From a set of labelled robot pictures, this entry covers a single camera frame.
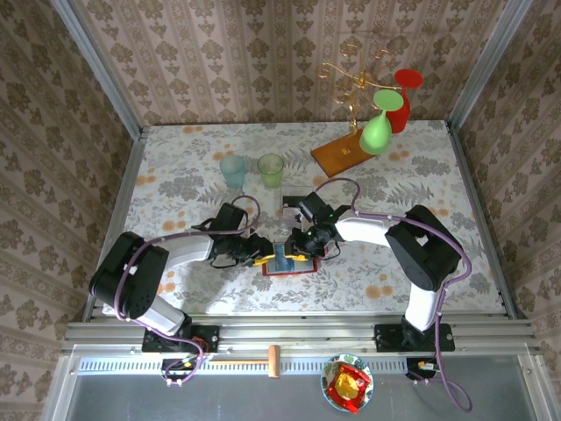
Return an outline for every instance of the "metal grate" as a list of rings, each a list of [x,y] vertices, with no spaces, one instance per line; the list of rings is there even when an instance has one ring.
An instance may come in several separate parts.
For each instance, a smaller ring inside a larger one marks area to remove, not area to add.
[[[405,374],[405,357],[365,357],[368,367],[375,375]],[[282,375],[319,375],[327,359],[325,358],[281,358]],[[82,358],[78,375],[159,375],[161,360],[153,357],[113,357]],[[231,364],[215,366],[205,361],[199,375],[267,375],[267,364]]]

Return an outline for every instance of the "floral tablecloth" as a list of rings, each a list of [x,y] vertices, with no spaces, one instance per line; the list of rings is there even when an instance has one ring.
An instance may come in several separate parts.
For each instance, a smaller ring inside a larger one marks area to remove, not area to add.
[[[262,207],[258,233],[284,242],[281,193],[261,183],[258,158],[279,154],[286,162],[283,186],[311,191],[326,177],[310,150],[346,133],[346,123],[153,127],[125,230],[153,237],[214,217],[222,202],[241,193],[226,187],[218,168],[226,154],[236,153],[247,166],[243,192]],[[473,273],[451,287],[445,310],[504,312],[443,122],[409,122],[386,154],[341,176],[360,183],[360,210],[402,215],[423,204],[461,241]],[[320,196],[336,208],[349,204],[353,191],[350,183],[337,182]],[[242,204],[254,214],[250,202]],[[190,313],[405,311],[410,283],[389,248],[355,242],[341,250],[310,275],[265,277],[261,268],[217,270],[208,262],[191,263],[164,274],[160,295]]]

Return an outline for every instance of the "patterned wallpaper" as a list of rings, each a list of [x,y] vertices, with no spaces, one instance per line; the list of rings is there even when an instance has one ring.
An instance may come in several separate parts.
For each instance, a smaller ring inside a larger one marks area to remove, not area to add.
[[[48,2],[0,1],[0,420],[39,419],[130,147]]]
[[[347,119],[332,98],[348,76],[317,76],[322,61],[357,73],[349,45],[394,52],[366,62],[385,83],[399,68],[420,71],[412,117],[447,118],[506,0],[74,3],[138,121],[165,125]]]
[[[534,0],[462,127],[518,308],[561,397],[561,3]]]

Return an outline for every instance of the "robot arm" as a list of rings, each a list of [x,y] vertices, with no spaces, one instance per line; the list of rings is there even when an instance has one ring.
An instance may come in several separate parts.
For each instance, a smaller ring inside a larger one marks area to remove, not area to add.
[[[241,234],[216,234],[237,230],[244,216],[244,210],[225,203],[215,218],[194,227],[199,230],[195,235],[169,239],[159,246],[150,245],[126,278],[118,300],[120,314],[168,336],[190,325],[185,313],[157,295],[160,280],[168,269],[181,263],[209,260],[213,268],[228,268],[237,264],[248,266],[256,260],[273,257],[271,242],[256,233],[247,238]],[[121,234],[94,274],[89,284],[91,294],[112,306],[126,265],[144,244],[144,239],[133,232]],[[219,256],[229,257],[232,263],[215,266]]]
[[[456,270],[460,260],[458,253],[439,237],[413,225],[359,218],[348,206],[333,210],[316,193],[308,195],[298,206],[313,226],[307,232],[294,229],[285,244],[285,254],[301,253],[310,258],[323,258],[325,247],[332,240],[365,241],[390,247],[411,281],[404,317],[405,338],[414,340],[415,331],[423,333],[431,328],[438,291],[446,276]],[[417,205],[406,215],[454,239],[424,206]],[[417,239],[423,237],[426,242],[421,245]]]

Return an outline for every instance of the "green cup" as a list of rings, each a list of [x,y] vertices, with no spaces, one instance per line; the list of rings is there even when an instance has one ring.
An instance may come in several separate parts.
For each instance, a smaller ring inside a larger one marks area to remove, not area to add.
[[[244,186],[245,162],[241,156],[226,155],[223,157],[220,161],[220,171],[229,187],[240,189]]]
[[[276,189],[281,185],[283,168],[284,161],[275,153],[263,155],[257,162],[263,184],[270,189]]]

